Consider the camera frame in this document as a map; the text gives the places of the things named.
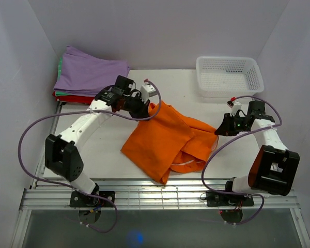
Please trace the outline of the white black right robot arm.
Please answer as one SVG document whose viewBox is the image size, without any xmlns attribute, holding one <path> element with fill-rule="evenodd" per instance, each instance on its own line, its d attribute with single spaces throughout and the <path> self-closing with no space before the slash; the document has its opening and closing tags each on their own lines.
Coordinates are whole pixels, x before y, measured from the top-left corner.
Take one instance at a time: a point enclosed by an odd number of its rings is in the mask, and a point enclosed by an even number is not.
<svg viewBox="0 0 310 248">
<path fill-rule="evenodd" d="M 290 151 L 281 141 L 274 118 L 267 115 L 265 103 L 258 100 L 249 102 L 247 113 L 240 116 L 241 103 L 232 98 L 227 102 L 230 113 L 215 131 L 219 136 L 236 136 L 240 132 L 252 132 L 259 147 L 248 175 L 232 178 L 226 182 L 223 199 L 235 205 L 242 194 L 268 193 L 286 196 L 292 187 L 300 156 Z"/>
</svg>

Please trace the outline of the orange trousers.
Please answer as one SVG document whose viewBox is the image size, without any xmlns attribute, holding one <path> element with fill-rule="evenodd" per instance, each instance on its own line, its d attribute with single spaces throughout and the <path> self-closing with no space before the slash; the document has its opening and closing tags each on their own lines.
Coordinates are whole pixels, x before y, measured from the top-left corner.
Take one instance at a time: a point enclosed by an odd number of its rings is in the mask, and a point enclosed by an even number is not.
<svg viewBox="0 0 310 248">
<path fill-rule="evenodd" d="M 152 180 L 167 184 L 171 172 L 191 173 L 203 170 L 216 149 L 215 128 L 184 116 L 165 102 L 151 103 L 149 115 L 140 121 L 121 148 L 121 152 Z"/>
</svg>

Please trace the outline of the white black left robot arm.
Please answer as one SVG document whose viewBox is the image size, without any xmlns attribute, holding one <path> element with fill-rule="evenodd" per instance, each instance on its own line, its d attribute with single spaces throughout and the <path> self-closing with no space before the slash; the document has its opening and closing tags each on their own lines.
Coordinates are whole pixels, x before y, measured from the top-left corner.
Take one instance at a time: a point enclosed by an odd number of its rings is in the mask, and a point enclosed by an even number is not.
<svg viewBox="0 0 310 248">
<path fill-rule="evenodd" d="M 134 81 L 119 75 L 114 85 L 102 89 L 92 100 L 87 113 L 70 127 L 45 140 L 45 166 L 66 179 L 72 187 L 83 191 L 81 200 L 87 206 L 99 201 L 98 186 L 84 172 L 80 151 L 86 141 L 115 112 L 126 111 L 133 119 L 148 118 L 150 97 L 157 95 L 156 88 L 145 83 L 134 89 Z"/>
</svg>

